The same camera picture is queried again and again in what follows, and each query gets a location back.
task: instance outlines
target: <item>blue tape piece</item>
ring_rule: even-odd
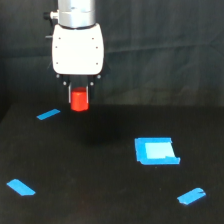
[[[46,119],[48,117],[51,117],[51,116],[53,116],[55,114],[58,114],[58,113],[60,113],[60,111],[57,110],[57,109],[54,109],[54,110],[48,111],[48,112],[46,112],[44,114],[41,114],[41,115],[37,116],[37,118],[39,120],[44,120],[44,119]]]
[[[145,143],[172,143],[171,138],[138,138]]]
[[[138,139],[135,139],[135,150],[137,161],[147,159],[145,144],[139,141]]]
[[[180,164],[180,158],[166,157],[165,159],[142,159],[140,163],[143,165],[177,165]]]
[[[21,196],[25,195],[34,195],[35,191],[27,187],[25,184],[23,184],[21,181],[14,179],[7,183],[7,185],[12,188],[14,191],[16,191]]]
[[[190,203],[204,197],[206,193],[201,188],[195,188],[192,191],[178,197],[177,199],[181,204],[189,205]]]

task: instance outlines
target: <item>blue tape square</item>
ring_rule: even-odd
[[[189,205],[192,202],[204,197],[206,193],[201,188],[195,188],[192,191],[178,197],[177,199],[181,204]]]
[[[135,139],[137,161],[141,162],[143,165],[180,164],[180,158],[175,157],[171,143],[171,138]],[[150,151],[147,144],[154,146],[154,150],[157,151],[153,152],[153,147]]]
[[[46,119],[48,117],[51,117],[51,116],[53,116],[55,114],[58,114],[58,113],[60,113],[60,111],[57,110],[57,109],[54,109],[54,110],[48,111],[48,112],[46,112],[44,114],[41,114],[41,115],[37,116],[37,118],[39,120],[44,120],[44,119]]]
[[[14,179],[7,183],[7,185],[12,188],[14,191],[16,191],[18,194],[21,196],[26,196],[26,195],[34,195],[35,191],[27,187],[25,184],[23,184],[21,181]]]

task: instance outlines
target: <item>black background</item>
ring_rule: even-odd
[[[56,0],[0,1],[1,95],[5,86],[9,102],[67,102],[49,67],[42,16],[56,9]],[[94,103],[223,106],[223,9],[214,0],[96,0],[112,73]]]

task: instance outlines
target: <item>blue tape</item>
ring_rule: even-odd
[[[172,143],[171,138],[138,138],[138,140],[144,143]]]
[[[46,112],[44,114],[41,114],[41,115],[37,116],[37,118],[39,120],[44,120],[44,119],[46,119],[48,117],[51,117],[51,116],[53,116],[55,114],[58,114],[58,113],[60,113],[60,111],[57,110],[57,109],[54,109],[54,110],[48,111],[48,112]]]
[[[180,158],[166,157],[165,159],[142,159],[140,163],[143,165],[177,165],[180,164]]]
[[[146,143],[172,143],[171,138],[137,138],[135,139],[135,150],[137,161],[143,165],[172,165],[180,164],[180,158],[168,157],[149,159],[147,157]]]
[[[7,185],[12,188],[14,191],[16,191],[21,196],[25,195],[34,195],[35,191],[27,187],[25,184],[23,184],[21,181],[14,179],[7,183]]]
[[[142,159],[147,159],[145,144],[139,141],[138,139],[135,139],[135,150],[136,150],[137,161],[140,161]]]
[[[204,197],[206,193],[201,188],[195,188],[192,191],[178,197],[177,199],[181,204],[189,205],[190,203]]]

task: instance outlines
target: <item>white robot body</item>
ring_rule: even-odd
[[[52,43],[53,68],[62,75],[97,75],[104,59],[99,24],[88,29],[64,29],[56,25]]]
[[[95,22],[95,0],[58,0],[52,42],[53,68],[62,75],[97,75],[104,62],[101,28]]]

